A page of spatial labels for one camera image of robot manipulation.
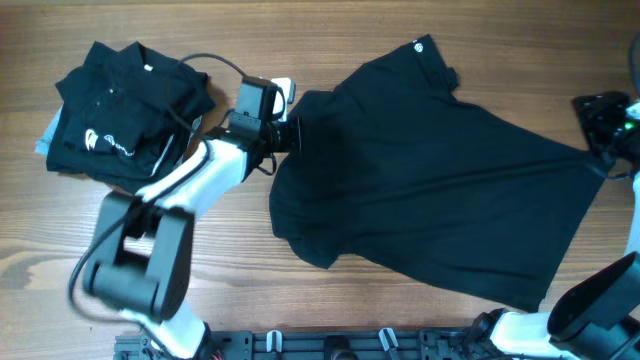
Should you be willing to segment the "black t-shirt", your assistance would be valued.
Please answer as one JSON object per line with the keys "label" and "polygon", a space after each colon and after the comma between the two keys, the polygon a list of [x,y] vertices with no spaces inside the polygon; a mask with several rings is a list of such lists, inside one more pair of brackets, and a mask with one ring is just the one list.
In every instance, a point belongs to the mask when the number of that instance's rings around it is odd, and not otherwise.
{"label": "black t-shirt", "polygon": [[457,84],[423,36],[307,91],[273,233],[317,267],[353,254],[534,312],[603,180],[586,152],[456,99]]}

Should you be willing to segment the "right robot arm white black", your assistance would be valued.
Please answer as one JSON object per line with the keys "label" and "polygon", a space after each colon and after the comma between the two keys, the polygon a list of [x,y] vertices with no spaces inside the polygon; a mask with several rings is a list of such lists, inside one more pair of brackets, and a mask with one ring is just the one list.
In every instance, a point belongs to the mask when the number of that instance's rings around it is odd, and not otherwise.
{"label": "right robot arm white black", "polygon": [[[620,91],[573,99],[591,155],[623,159],[625,177],[639,188],[639,104]],[[467,329],[467,359],[636,359],[639,321],[639,218],[631,221],[624,256],[570,289],[549,313],[496,310]]]}

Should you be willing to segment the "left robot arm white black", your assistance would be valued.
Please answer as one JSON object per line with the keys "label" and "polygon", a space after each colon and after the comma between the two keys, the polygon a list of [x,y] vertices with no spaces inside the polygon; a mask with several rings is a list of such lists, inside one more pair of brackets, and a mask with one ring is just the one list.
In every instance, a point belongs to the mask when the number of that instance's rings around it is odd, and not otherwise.
{"label": "left robot arm white black", "polygon": [[212,359],[209,326],[185,300],[197,220],[265,159],[301,147],[301,121],[288,116],[290,78],[243,78],[229,124],[206,133],[197,151],[135,195],[102,202],[94,239],[73,276],[84,292],[144,328],[151,359]]}

